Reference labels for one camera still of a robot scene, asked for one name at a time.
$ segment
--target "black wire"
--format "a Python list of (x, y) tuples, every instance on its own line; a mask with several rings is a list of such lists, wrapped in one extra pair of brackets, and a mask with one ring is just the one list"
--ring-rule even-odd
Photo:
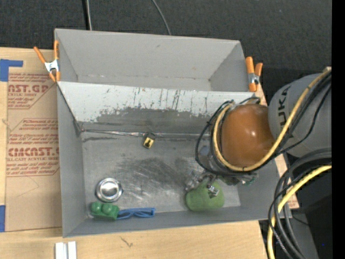
[(324, 78), (322, 78), (319, 81), (319, 83), (317, 83), (317, 85), (314, 86), (309, 97), (301, 105), (299, 113), (297, 113), (293, 123), (291, 124), (290, 128), (288, 128), (288, 131), (286, 132), (282, 141), (280, 142), (279, 147), (277, 148), (274, 156), (278, 156), (279, 154), (281, 154), (280, 150), (284, 147), (286, 142), (292, 136), (292, 133), (294, 132), (295, 128), (297, 127), (300, 119), (302, 118), (304, 113), (307, 111), (308, 106), (311, 104), (311, 102), (314, 100), (314, 98), (320, 93), (320, 91), (323, 90), (323, 88), (326, 87), (326, 85), (328, 85), (330, 83), (330, 81), (332, 81), (332, 73), (331, 72), (329, 74), (327, 74)]
[(85, 25), (86, 25), (86, 30), (90, 30), (89, 16), (88, 16), (88, 11), (87, 11), (87, 1), (81, 0), (81, 2), (82, 2), (82, 11), (84, 14), (84, 21), (85, 21)]
[[(250, 99), (253, 99), (253, 98), (248, 98), (248, 99), (245, 99), (243, 100), (241, 103), (244, 103)], [(219, 111), (225, 106), (225, 105), (228, 105), (230, 103), (233, 103), (233, 100), (231, 101), (226, 101), (224, 103), (222, 103), (218, 109), (215, 111), (215, 113), (211, 116), (210, 120), (206, 123), (206, 126), (203, 128), (197, 142), (196, 142), (196, 145), (195, 145), (195, 160), (196, 162), (203, 168), (205, 169), (207, 172), (210, 172), (214, 175), (219, 175), (219, 176), (223, 176), (223, 177), (231, 177), (231, 178), (237, 178), (237, 179), (246, 179), (245, 176), (243, 176), (242, 173), (229, 173), (229, 172), (219, 172), (219, 171), (216, 171), (216, 170), (213, 170), (213, 169), (209, 169), (207, 168), (207, 166), (203, 165), (202, 162), (200, 161), (199, 159), (199, 145), (200, 145), (200, 142), (201, 142), (201, 139), (203, 137), (203, 135), (205, 134), (206, 130), (211, 126), (212, 122), (214, 121), (215, 117), (217, 116), (217, 114), (219, 113)]]
[[(302, 176), (298, 176), (295, 180), (294, 180), (294, 183), (292, 185), (295, 185), (301, 178)], [(291, 185), (286, 185), (286, 187), (284, 187), (284, 189), (289, 189), (291, 187)], [(279, 199), (276, 199), (275, 203), (274, 203), (274, 214), (275, 214), (275, 225), (277, 226), (277, 228), (279, 229), (280, 233), (281, 233), (281, 238), (284, 239), (286, 245), (289, 247), (289, 249), (293, 252), (294, 255), (296, 255), (297, 258), (299, 259), (304, 259), (305, 257), (303, 256), (303, 254), (301, 253), (301, 250), (299, 248), (297, 248), (288, 238), (283, 226), (282, 226), (282, 223), (281, 223), (281, 220), (280, 220), (280, 217), (279, 217), (279, 212), (278, 212), (278, 204), (279, 204)]]
[[(282, 243), (282, 240), (280, 238), (280, 236), (278, 235), (276, 229), (273, 227), (273, 224), (272, 224), (272, 215), (273, 215), (273, 212), (272, 212), (272, 209), (273, 209), (273, 206), (275, 206), (277, 209), (278, 209), (278, 200), (279, 200), (279, 197), (282, 196), (283, 194), (285, 195), (286, 194), (286, 191), (293, 185), (295, 185), (303, 176), (305, 176), (307, 173), (311, 172), (312, 170), (316, 169), (319, 167), (319, 165), (317, 165), (316, 167), (311, 167), (311, 168), (308, 168), (307, 170), (305, 170), (304, 172), (302, 172), (300, 175), (298, 175), (296, 178), (294, 178), (292, 180), (292, 177), (293, 177), (293, 172), (301, 167), (302, 165), (298, 165), (297, 163), (294, 163), (287, 171), (284, 172), (284, 174), (281, 176), (281, 178), (279, 179), (278, 183), (277, 183), (277, 186), (276, 186), (276, 189), (275, 189), (275, 193), (274, 193), (274, 200), (273, 202), (271, 203), (271, 206), (268, 210), (268, 224), (270, 225), (272, 231), (273, 231), (273, 234), (275, 235), (276, 239), (278, 240), (279, 244), (281, 245), (283, 251), (286, 253), (286, 255), (288, 257), (290, 257), (291, 255), (289, 254), (289, 252), (287, 251), (285, 245)], [(289, 184), (289, 185), (285, 185), (285, 182), (287, 182), (289, 179), (292, 180), (292, 182)], [(279, 225), (279, 213), (278, 213), (278, 210), (275, 212), (275, 219), (276, 219), (276, 222), (277, 222), (277, 227), (278, 229), (280, 229), (280, 232), (282, 234), (282, 238), (284, 238), (284, 229), (282, 226), (278, 226)], [(289, 245), (289, 243), (287, 242), (287, 246), (293, 251), (294, 248), (292, 245)]]
[(166, 19), (165, 19), (165, 17), (164, 17), (164, 14), (162, 13), (160, 7), (158, 6), (158, 4), (156, 3), (155, 0), (151, 0), (151, 1), (152, 1), (152, 3), (155, 5), (157, 11), (159, 12), (159, 14), (160, 14), (160, 16), (161, 16), (161, 18), (162, 18), (162, 20), (163, 20), (163, 22), (164, 22), (165, 28), (166, 28), (167, 31), (168, 31), (168, 34), (171, 35), (170, 28), (169, 28), (169, 26), (168, 26), (168, 23), (167, 23), (167, 21), (166, 21)]
[(302, 220), (300, 220), (299, 218), (296, 218), (294, 215), (292, 215), (292, 218), (300, 223), (303, 223), (304, 225), (308, 226), (309, 224), (306, 222), (303, 222)]
[(292, 225), (290, 223), (290, 218), (288, 216), (288, 210), (289, 210), (289, 206), (286, 203), (284, 205), (284, 218), (285, 218), (285, 224), (287, 227), (287, 231), (288, 231), (288, 234), (289, 234), (294, 246), (296, 247), (297, 251), (302, 254), (302, 249), (301, 249), (300, 245), (298, 244), (297, 238), (295, 236), (295, 233), (293, 232), (293, 228), (292, 228)]
[(299, 145), (300, 143), (302, 143), (304, 140), (306, 140), (306, 139), (309, 137), (309, 135), (311, 134), (311, 132), (312, 132), (314, 126), (315, 126), (316, 119), (317, 119), (317, 117), (318, 117), (318, 115), (319, 115), (319, 111), (320, 111), (320, 109), (321, 109), (323, 103), (325, 102), (325, 100), (326, 100), (326, 98), (327, 98), (329, 92), (331, 91), (331, 89), (332, 89), (332, 86), (330, 86), (330, 87), (327, 89), (326, 93), (325, 93), (324, 96), (322, 97), (322, 100), (320, 101), (320, 103), (319, 103), (319, 105), (318, 105), (318, 107), (317, 107), (317, 109), (316, 109), (316, 111), (315, 111), (314, 118), (313, 118), (312, 124), (310, 125), (310, 128), (309, 128), (308, 133), (307, 133), (300, 141), (298, 141), (298, 142), (296, 142), (295, 144), (293, 144), (293, 145), (287, 147), (286, 149), (283, 149), (282, 151), (280, 151), (280, 152), (277, 154), (277, 156), (280, 155), (280, 154), (282, 154), (282, 153), (286, 153), (287, 151), (289, 151), (290, 149), (296, 147), (297, 145)]
[[(281, 248), (283, 249), (284, 253), (285, 253), (289, 258), (292, 258), (292, 259), (293, 259), (293, 257), (291, 256), (291, 254), (290, 254), (290, 253), (288, 252), (288, 250), (286, 249), (285, 245), (283, 244), (283, 242), (282, 242), (282, 240), (281, 240), (281, 237), (278, 235), (277, 230), (276, 230), (276, 229), (274, 228), (274, 226), (273, 226), (273, 223), (272, 223), (273, 210), (272, 210), (272, 209), (273, 209), (273, 207), (275, 207), (276, 202), (279, 203), (279, 198), (280, 198), (280, 196), (286, 194), (286, 190), (288, 190), (291, 186), (295, 185), (303, 176), (305, 176), (308, 172), (310, 172), (310, 169), (309, 169), (309, 170), (306, 170), (305, 172), (301, 173), (298, 177), (296, 177), (294, 180), (292, 180), (292, 182), (291, 182), (289, 185), (287, 185), (286, 187), (284, 187), (283, 190), (281, 190), (280, 192), (278, 192), (279, 189), (280, 189), (280, 187), (278, 187), (278, 186), (280, 186), (280, 185), (283, 184), (283, 182), (284, 182), (284, 180), (285, 180), (285, 176), (286, 176), (287, 174), (290, 176), (290, 174), (292, 174), (292, 171), (293, 171), (293, 170), (294, 170), (294, 168), (293, 168), (293, 169), (288, 169), (288, 170), (283, 174), (283, 176), (280, 178), (280, 180), (278, 181), (278, 183), (277, 183), (277, 188), (275, 189), (275, 193), (274, 193), (275, 198), (274, 198), (273, 202), (271, 203), (270, 208), (269, 208), (269, 210), (268, 210), (268, 224), (270, 225), (270, 227), (271, 227), (271, 229), (272, 229), (272, 231), (273, 231), (273, 234), (274, 234), (275, 238), (278, 240), (278, 242), (279, 242)], [(278, 222), (280, 221), (280, 219), (279, 219), (279, 213), (275, 215), (275, 220), (276, 220), (276, 223), (278, 223)], [(287, 242), (287, 246), (290, 248), (290, 250), (292, 250), (292, 252), (295, 251), (295, 248), (291, 245), (291, 243)]]

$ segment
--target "orange clamp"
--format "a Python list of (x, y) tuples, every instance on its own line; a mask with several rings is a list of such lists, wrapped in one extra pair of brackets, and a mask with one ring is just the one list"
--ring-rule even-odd
[(52, 61), (51, 63), (48, 63), (43, 54), (41, 53), (41, 51), (39, 50), (39, 48), (37, 48), (36, 46), (33, 48), (34, 51), (36, 52), (39, 60), (44, 63), (46, 69), (49, 72), (49, 77), (53, 80), (53, 82), (56, 83), (56, 81), (59, 81), (61, 78), (61, 73), (59, 70), (59, 63), (58, 63), (58, 59), (60, 58), (60, 52), (59, 52), (59, 42), (57, 40), (54, 41), (54, 61)]

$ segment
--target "black cable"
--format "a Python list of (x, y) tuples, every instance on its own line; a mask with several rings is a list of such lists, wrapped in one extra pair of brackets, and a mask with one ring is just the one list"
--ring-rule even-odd
[[(301, 173), (298, 177), (296, 177), (294, 180), (292, 180), (292, 182), (291, 182), (289, 185), (285, 186), (285, 187), (283, 188), (283, 190), (279, 191), (281, 185), (284, 183), (285, 177), (288, 175), (287, 178), (288, 178), (288, 179), (291, 179), (290, 174), (292, 174), (292, 171), (293, 171), (293, 170), (294, 170), (294, 168), (293, 168), (293, 169), (288, 169), (288, 170), (283, 174), (283, 176), (279, 179), (279, 181), (278, 181), (278, 183), (277, 183), (277, 188), (275, 189), (275, 193), (274, 193), (274, 197), (275, 197), (275, 198), (274, 198), (273, 202), (271, 203), (270, 208), (269, 208), (269, 210), (268, 210), (268, 224), (270, 225), (270, 227), (271, 227), (271, 229), (272, 229), (272, 231), (273, 231), (273, 234), (274, 234), (275, 238), (277, 239), (277, 241), (279, 242), (279, 244), (280, 244), (281, 248), (283, 249), (284, 253), (285, 253), (289, 258), (292, 258), (292, 259), (293, 259), (293, 257), (291, 256), (291, 254), (289, 253), (289, 251), (287, 250), (287, 248), (286, 248), (285, 245), (283, 244), (281, 237), (278, 235), (277, 230), (276, 230), (276, 229), (274, 228), (274, 226), (273, 226), (273, 223), (272, 223), (273, 210), (272, 210), (272, 209), (275, 208), (276, 203), (279, 203), (279, 198), (280, 198), (282, 195), (285, 195), (285, 194), (286, 194), (286, 191), (287, 191), (291, 186), (295, 185), (303, 176), (305, 176), (307, 173), (309, 173), (309, 172), (311, 171), (310, 169), (304, 171), (304, 172)], [(280, 221), (280, 219), (279, 219), (279, 213), (275, 213), (275, 220), (276, 220), (276, 223), (278, 223), (278, 222)], [(284, 238), (284, 236), (286, 236), (286, 235), (284, 235), (284, 230), (282, 229), (282, 231), (280, 231), (280, 232), (282, 233), (282, 238)], [(287, 244), (287, 246), (289, 247), (289, 249), (290, 249), (292, 252), (294, 252), (294, 254), (296, 254), (296, 256), (297, 256), (298, 258), (301, 258), (301, 259), (304, 258), (303, 256), (301, 257), (300, 253), (295, 249), (295, 247), (291, 244), (291, 242), (290, 242), (289, 240), (287, 241), (286, 244)]]
[[(289, 253), (289, 252), (287, 251), (285, 245), (282, 243), (282, 239), (281, 238), (283, 238), (283, 240), (285, 240), (287, 247), (289, 247), (292, 252), (295, 249), (294, 249), (294, 247), (291, 244), (288, 243), (289, 240), (286, 240), (287, 236), (286, 236), (286, 233), (284, 231), (284, 228), (282, 227), (282, 225), (280, 225), (281, 223), (279, 223), (280, 222), (279, 213), (278, 213), (278, 203), (279, 203), (278, 200), (279, 200), (279, 197), (281, 197), (283, 194), (285, 195), (287, 190), (291, 186), (295, 185), (303, 176), (305, 176), (307, 173), (311, 172), (313, 169), (317, 168), (315, 166), (309, 167), (308, 169), (304, 170), (304, 172), (302, 172), (300, 175), (298, 175), (297, 177), (292, 179), (294, 177), (293, 172), (295, 170), (297, 170), (299, 167), (303, 166), (303, 164), (301, 164), (301, 162), (304, 162), (306, 160), (308, 162), (308, 161), (311, 160), (311, 158), (315, 157), (316, 154), (319, 156), (319, 155), (321, 155), (321, 154), (323, 154), (325, 152), (327, 153), (327, 156), (328, 156), (328, 154), (330, 153), (329, 148), (321, 149), (321, 150), (315, 151), (313, 153), (309, 153), (309, 154), (301, 157), (292, 166), (290, 166), (290, 168), (281, 176), (281, 178), (279, 179), (279, 181), (277, 183), (277, 186), (276, 186), (276, 189), (275, 189), (275, 193), (274, 193), (274, 200), (271, 203), (270, 209), (268, 211), (268, 223), (269, 223), (269, 225), (270, 225), (270, 227), (271, 227), (271, 229), (273, 231), (273, 234), (275, 235), (275, 237), (278, 240), (279, 244), (283, 248), (283, 251), (286, 252), (286, 253)], [(329, 159), (327, 157), (326, 160), (327, 160), (328, 163), (329, 162), (332, 163), (332, 159)], [(292, 182), (289, 185), (287, 185), (287, 182), (288, 182), (289, 179), (292, 180)], [(277, 210), (275, 210), (275, 219), (276, 219), (276, 222), (277, 222), (277, 229), (280, 231), (281, 237), (278, 235), (278, 232), (273, 227), (273, 224), (272, 224), (272, 221), (271, 221), (272, 214), (273, 214), (273, 212), (272, 212), (273, 207), (275, 207), (275, 209), (277, 209)]]
[[(253, 99), (253, 98), (248, 98), (248, 99), (245, 99), (243, 100), (241, 103), (244, 103), (250, 99)], [(199, 159), (199, 145), (200, 145), (200, 142), (201, 142), (201, 139), (203, 137), (203, 135), (205, 134), (206, 130), (211, 126), (212, 122), (214, 121), (215, 117), (217, 116), (217, 114), (219, 113), (219, 111), (225, 106), (225, 105), (228, 105), (228, 104), (231, 104), (233, 103), (233, 100), (231, 101), (226, 101), (224, 103), (222, 103), (218, 108), (217, 110), (214, 112), (214, 114), (211, 116), (210, 120), (206, 123), (205, 127), (203, 128), (200, 136), (198, 137), (197, 139), (197, 142), (196, 142), (196, 145), (195, 145), (195, 160), (196, 162), (204, 169), (206, 170), (207, 172), (209, 173), (212, 173), (214, 175), (219, 175), (219, 176), (223, 176), (223, 177), (230, 177), (230, 178), (237, 178), (237, 179), (244, 179), (246, 180), (246, 177), (243, 176), (243, 173), (229, 173), (229, 172), (219, 172), (219, 171), (216, 171), (216, 170), (213, 170), (213, 169), (209, 169), (207, 168), (207, 166), (203, 165), (202, 162), (200, 161)]]
[(88, 11), (88, 7), (87, 7), (88, 1), (87, 0), (81, 0), (81, 3), (82, 3), (82, 12), (84, 14), (84, 21), (85, 21), (86, 30), (90, 30), (91, 29), (91, 27), (90, 27), (91, 21), (89, 19), (89, 11)]
[(293, 228), (292, 228), (292, 225), (290, 223), (290, 219), (289, 219), (289, 216), (288, 216), (288, 210), (289, 210), (289, 206), (288, 206), (288, 203), (286, 203), (284, 205), (284, 218), (285, 218), (285, 225), (286, 225), (286, 228), (287, 228), (287, 232), (294, 244), (294, 246), (296, 247), (297, 251), (300, 252), (302, 254), (302, 249), (300, 247), (300, 245), (298, 244), (298, 241), (297, 241), (297, 238), (295, 236), (295, 233), (293, 231)]
[(292, 218), (300, 223), (303, 223), (305, 226), (308, 226), (309, 224), (306, 222), (303, 222), (302, 220), (300, 220), (299, 218), (296, 218), (294, 215), (292, 215)]
[[(286, 187), (284, 187), (284, 195), (286, 194), (286, 190), (289, 189), (292, 185), (295, 185), (303, 176), (305, 176), (307, 173), (309, 173), (310, 171), (307, 170), (305, 173), (303, 173), (303, 175), (299, 175), (296, 179), (293, 180), (293, 182), (290, 185), (286, 185)], [(274, 209), (274, 214), (275, 214), (275, 225), (277, 226), (277, 228), (279, 229), (280, 233), (281, 233), (281, 238), (284, 239), (286, 245), (289, 247), (289, 249), (293, 252), (293, 254), (299, 258), (299, 259), (304, 259), (305, 257), (303, 256), (303, 254), (301, 253), (300, 249), (297, 248), (288, 238), (280, 217), (279, 217), (279, 212), (278, 212), (278, 204), (279, 204), (279, 199), (275, 200), (273, 209)]]
[(164, 22), (165, 28), (166, 28), (167, 31), (168, 31), (168, 34), (171, 35), (170, 28), (169, 28), (169, 26), (168, 26), (168, 23), (167, 23), (167, 21), (166, 21), (166, 19), (165, 19), (165, 17), (164, 17), (164, 14), (162, 13), (160, 7), (158, 6), (158, 4), (156, 3), (155, 0), (151, 0), (151, 1), (154, 3), (154, 5), (155, 5), (157, 11), (159, 12), (161, 18), (163, 19), (163, 22)]
[(316, 109), (316, 111), (315, 111), (315, 114), (314, 114), (314, 117), (313, 117), (312, 124), (310, 125), (309, 131), (307, 132), (307, 134), (306, 134), (300, 141), (298, 141), (298, 142), (296, 142), (295, 144), (293, 144), (293, 145), (287, 147), (286, 149), (283, 149), (282, 151), (278, 152), (277, 156), (280, 155), (280, 154), (282, 154), (282, 153), (286, 153), (287, 151), (289, 151), (290, 149), (296, 147), (297, 145), (299, 145), (300, 143), (302, 143), (304, 140), (306, 140), (306, 139), (309, 137), (309, 135), (311, 134), (311, 132), (312, 132), (314, 126), (315, 126), (316, 119), (317, 119), (317, 117), (318, 117), (318, 115), (319, 115), (319, 111), (320, 111), (320, 109), (321, 109), (323, 103), (325, 102), (325, 100), (326, 100), (326, 98), (327, 98), (327, 95), (329, 94), (329, 92), (331, 91), (331, 89), (332, 89), (332, 86), (330, 86), (330, 87), (327, 89), (326, 93), (323, 95), (322, 100), (320, 101), (320, 103), (319, 103), (319, 105), (318, 105), (318, 107), (317, 107), (317, 109)]
[(329, 83), (332, 83), (332, 72), (327, 74), (324, 78), (322, 78), (313, 88), (308, 98), (305, 100), (305, 102), (301, 105), (301, 108), (299, 109), (299, 112), (295, 116), (295, 119), (291, 126), (288, 128), (288, 131), (284, 135), (281, 143), (279, 144), (279, 147), (277, 148), (276, 152), (274, 153), (274, 156), (278, 156), (281, 154), (279, 151), (284, 147), (286, 142), (289, 140), (289, 138), (292, 136), (293, 131), (297, 127), (300, 119), (302, 118), (303, 114), (307, 111), (308, 106), (312, 103), (312, 101), (315, 99), (315, 97), (322, 91)]

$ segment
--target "silver lid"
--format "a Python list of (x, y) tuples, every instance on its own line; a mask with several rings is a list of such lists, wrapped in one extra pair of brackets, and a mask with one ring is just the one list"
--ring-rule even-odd
[(114, 202), (119, 199), (123, 192), (121, 183), (112, 178), (106, 178), (98, 182), (96, 196), (104, 202)]

